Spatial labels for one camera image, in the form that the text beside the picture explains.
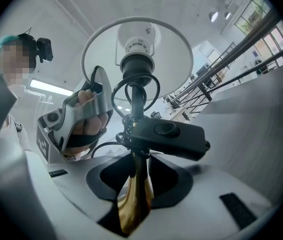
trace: person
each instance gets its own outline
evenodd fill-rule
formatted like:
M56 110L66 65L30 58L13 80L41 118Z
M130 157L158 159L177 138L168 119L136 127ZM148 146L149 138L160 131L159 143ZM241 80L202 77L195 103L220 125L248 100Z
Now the person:
M31 44L15 35L0 38L0 73L8 86L23 84L36 67L36 55L32 52ZM95 93L90 90L78 92L76 106L92 101ZM73 128L73 135L96 135L108 121L108 115L101 114L79 121ZM24 126L17 122L11 114L4 121L0 138L9 142L19 143L24 151L31 151L27 132ZM87 152L90 145L67 148L62 154L68 161L81 159L81 153Z

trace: lamp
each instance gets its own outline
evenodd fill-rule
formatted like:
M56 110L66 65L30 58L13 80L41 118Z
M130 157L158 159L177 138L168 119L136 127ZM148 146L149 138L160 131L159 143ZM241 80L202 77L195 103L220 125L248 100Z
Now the lamp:
M218 17L218 11L212 11L208 15L211 22L214 22Z
M176 28L157 19L127 17L103 26L90 37L81 57L83 75L90 82L88 76L100 65L114 88L123 79L124 59L132 53L147 57L146 63L152 64L151 74L160 82L159 98L179 89L193 69L191 46ZM156 83L144 88L147 100L154 99ZM115 99L127 100L124 89Z
M228 20L231 15L229 11L225 12L225 19Z

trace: black device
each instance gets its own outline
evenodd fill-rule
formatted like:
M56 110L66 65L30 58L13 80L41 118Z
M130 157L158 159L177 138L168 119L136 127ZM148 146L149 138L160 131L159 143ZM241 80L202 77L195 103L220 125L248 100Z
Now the black device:
M27 33L17 35L28 47L30 57L30 70L36 68L36 57L39 56L40 63L53 60L52 42L48 38L40 37L36 41L33 36Z

